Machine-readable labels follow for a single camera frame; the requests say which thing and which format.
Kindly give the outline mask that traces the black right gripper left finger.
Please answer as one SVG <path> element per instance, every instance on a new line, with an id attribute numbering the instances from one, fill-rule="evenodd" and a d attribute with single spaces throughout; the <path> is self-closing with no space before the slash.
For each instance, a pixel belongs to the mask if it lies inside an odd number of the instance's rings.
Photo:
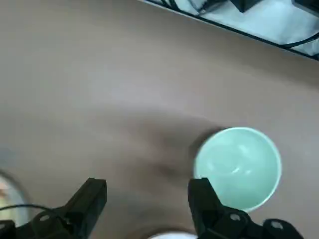
<path id="1" fill-rule="evenodd" d="M 71 199 L 61 207 L 18 204 L 0 210 L 32 208 L 41 210 L 28 223 L 16 226 L 13 220 L 1 220 L 2 239 L 87 239 L 107 202 L 107 182 L 88 178 Z"/>

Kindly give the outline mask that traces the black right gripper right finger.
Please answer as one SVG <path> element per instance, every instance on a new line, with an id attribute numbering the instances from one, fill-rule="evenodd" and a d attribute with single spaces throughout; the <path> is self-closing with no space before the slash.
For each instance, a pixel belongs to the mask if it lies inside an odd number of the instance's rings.
<path id="1" fill-rule="evenodd" d="M 222 205 L 207 178 L 191 179 L 188 203 L 199 239 L 302 239 L 290 223 L 267 219 L 262 225 L 238 209 Z"/>

